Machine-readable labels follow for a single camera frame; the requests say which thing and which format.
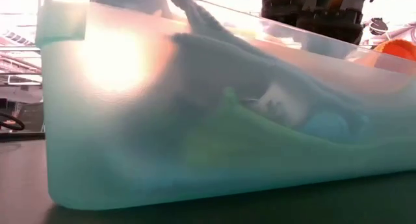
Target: black cable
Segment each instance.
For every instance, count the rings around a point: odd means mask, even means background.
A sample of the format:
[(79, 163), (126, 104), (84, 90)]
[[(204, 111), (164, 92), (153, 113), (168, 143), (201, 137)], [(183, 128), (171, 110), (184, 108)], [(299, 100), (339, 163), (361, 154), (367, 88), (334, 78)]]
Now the black cable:
[(25, 130), (25, 124), (22, 121), (20, 121), (18, 118), (15, 118), (14, 116), (11, 116), (10, 114), (6, 114), (3, 112), (0, 112), (0, 116), (8, 118), (9, 120), (12, 120), (16, 123), (12, 125), (12, 124), (3, 123), (2, 121), (0, 121), (0, 126), (5, 127), (10, 130), (15, 130), (15, 131)]

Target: green fabric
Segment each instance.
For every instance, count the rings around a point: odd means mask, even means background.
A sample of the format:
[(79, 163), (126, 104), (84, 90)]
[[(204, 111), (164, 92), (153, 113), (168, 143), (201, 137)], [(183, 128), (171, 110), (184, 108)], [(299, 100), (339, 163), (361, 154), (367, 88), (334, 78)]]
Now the green fabric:
[(269, 121), (241, 106), (233, 90), (226, 90), (223, 105), (185, 141), (187, 163), (192, 166), (240, 166), (279, 157), (281, 147), (291, 147), (302, 157), (311, 149), (328, 155), (350, 154), (351, 149), (409, 147), (416, 137), (391, 138), (368, 144), (340, 144), (302, 134)]

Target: translucent plastic container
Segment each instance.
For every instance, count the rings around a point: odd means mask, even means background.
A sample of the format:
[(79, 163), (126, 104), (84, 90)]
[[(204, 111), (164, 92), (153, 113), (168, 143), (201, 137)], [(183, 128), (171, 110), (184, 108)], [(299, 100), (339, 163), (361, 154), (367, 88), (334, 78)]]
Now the translucent plastic container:
[(122, 208), (416, 169), (416, 87), (388, 71), (415, 63), (199, 0), (87, 1), (45, 0), (39, 12), (58, 204)]

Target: teal plastic tub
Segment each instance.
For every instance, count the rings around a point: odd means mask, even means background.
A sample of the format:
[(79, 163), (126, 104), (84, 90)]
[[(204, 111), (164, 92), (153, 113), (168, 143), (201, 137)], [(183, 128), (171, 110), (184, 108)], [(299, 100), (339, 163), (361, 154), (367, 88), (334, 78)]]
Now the teal plastic tub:
[(104, 210), (416, 168), (415, 83), (388, 70), (415, 63), (200, 0), (97, 1), (45, 0), (38, 16), (56, 203)]

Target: black table surface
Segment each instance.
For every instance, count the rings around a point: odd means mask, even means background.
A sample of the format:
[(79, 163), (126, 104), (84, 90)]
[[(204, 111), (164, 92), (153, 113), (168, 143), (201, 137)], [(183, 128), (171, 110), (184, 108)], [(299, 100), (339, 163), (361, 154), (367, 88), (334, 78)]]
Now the black table surface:
[(0, 224), (416, 223), (416, 173), (226, 197), (79, 211), (47, 194), (44, 141), (0, 143)]

